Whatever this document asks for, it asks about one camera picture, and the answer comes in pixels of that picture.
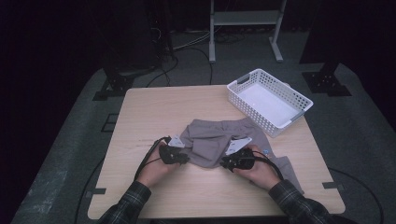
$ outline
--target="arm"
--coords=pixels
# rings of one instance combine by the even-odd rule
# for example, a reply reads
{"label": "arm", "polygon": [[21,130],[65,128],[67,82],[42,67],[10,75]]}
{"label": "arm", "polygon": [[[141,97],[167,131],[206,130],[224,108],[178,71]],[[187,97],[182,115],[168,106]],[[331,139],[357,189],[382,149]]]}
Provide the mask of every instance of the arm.
{"label": "arm", "polygon": [[[260,149],[249,146],[256,157],[262,157]],[[269,195],[278,204],[280,209],[290,218],[290,223],[335,223],[327,209],[320,203],[306,199],[289,180],[281,181],[273,168],[260,161],[256,161],[250,170],[233,169],[260,188],[269,190]]]}
{"label": "arm", "polygon": [[122,195],[117,204],[111,206],[98,220],[98,223],[136,223],[145,203],[149,200],[149,188],[160,182],[167,174],[172,173],[180,164],[165,164],[160,158],[160,143],[148,158],[147,166],[139,177]]}

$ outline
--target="white plastic basket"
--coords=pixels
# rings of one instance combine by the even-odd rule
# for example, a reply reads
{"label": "white plastic basket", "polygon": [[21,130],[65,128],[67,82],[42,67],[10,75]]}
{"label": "white plastic basket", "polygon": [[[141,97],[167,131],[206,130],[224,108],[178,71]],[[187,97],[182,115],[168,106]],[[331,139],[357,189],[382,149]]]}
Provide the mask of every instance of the white plastic basket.
{"label": "white plastic basket", "polygon": [[277,137],[314,103],[285,83],[256,69],[227,85],[229,101],[271,137]]}

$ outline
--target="plaid shirt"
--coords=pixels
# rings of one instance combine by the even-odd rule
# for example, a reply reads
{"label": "plaid shirt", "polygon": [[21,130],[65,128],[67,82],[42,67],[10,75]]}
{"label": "plaid shirt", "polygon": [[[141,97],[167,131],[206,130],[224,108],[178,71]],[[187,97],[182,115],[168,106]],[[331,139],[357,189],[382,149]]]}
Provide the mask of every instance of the plaid shirt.
{"label": "plaid shirt", "polygon": [[[121,197],[118,204],[111,206],[98,223],[136,223],[140,211],[149,199],[151,191],[135,181]],[[269,195],[289,216],[291,224],[335,224],[326,208],[313,200],[306,199],[289,180],[275,185]]]}

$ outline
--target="gray carpet floor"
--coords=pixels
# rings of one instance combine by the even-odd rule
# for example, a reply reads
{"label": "gray carpet floor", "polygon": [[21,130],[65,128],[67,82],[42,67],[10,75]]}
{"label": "gray carpet floor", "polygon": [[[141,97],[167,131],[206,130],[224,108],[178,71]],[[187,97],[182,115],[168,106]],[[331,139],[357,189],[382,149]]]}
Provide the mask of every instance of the gray carpet floor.
{"label": "gray carpet floor", "polygon": [[[284,57],[283,63],[275,60],[268,42],[270,34],[233,35],[230,38],[241,40],[233,44],[217,44],[212,84],[228,84],[249,71],[261,68],[310,98],[315,104],[305,118],[327,165],[358,178],[379,200],[384,223],[395,223],[396,133],[364,91],[358,77],[341,64],[335,75],[352,96],[329,97],[309,90],[302,72],[318,71],[322,64],[299,64],[307,32],[280,33],[278,45]],[[173,44],[180,46],[200,35],[173,34]],[[207,40],[193,47],[208,53]],[[175,53],[178,64],[167,73],[171,86],[209,85],[210,64],[196,49]],[[168,70],[175,64],[176,61],[168,57],[163,62],[163,69]],[[136,78],[133,88],[146,87],[162,72],[158,69]],[[95,187],[101,169],[100,160],[106,155],[111,139],[111,133],[102,132],[102,128],[109,114],[120,112],[123,100],[123,97],[92,100],[105,80],[102,69],[92,74],[13,223],[74,223],[75,217],[78,218],[77,223],[94,223],[87,217],[91,202],[89,192]],[[165,76],[161,76],[150,87],[163,87],[167,83]],[[371,191],[350,176],[335,171],[331,174],[344,187],[340,190],[346,205],[342,216],[361,224],[379,223],[379,207]],[[88,193],[84,192],[86,183]]]}

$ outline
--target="gray fabric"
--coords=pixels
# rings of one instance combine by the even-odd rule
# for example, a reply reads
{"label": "gray fabric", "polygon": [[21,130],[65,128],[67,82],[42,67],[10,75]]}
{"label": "gray fabric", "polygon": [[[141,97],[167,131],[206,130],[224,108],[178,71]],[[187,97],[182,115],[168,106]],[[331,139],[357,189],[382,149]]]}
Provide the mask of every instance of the gray fabric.
{"label": "gray fabric", "polygon": [[280,170],[285,179],[288,179],[301,193],[304,193],[297,180],[289,158],[275,157],[273,150],[262,128],[250,118],[240,120],[208,121],[195,119],[180,135],[185,148],[180,152],[189,155],[189,162],[205,168],[220,166],[221,158],[226,156],[225,151],[232,138],[240,139],[251,137],[251,145],[256,145]]}

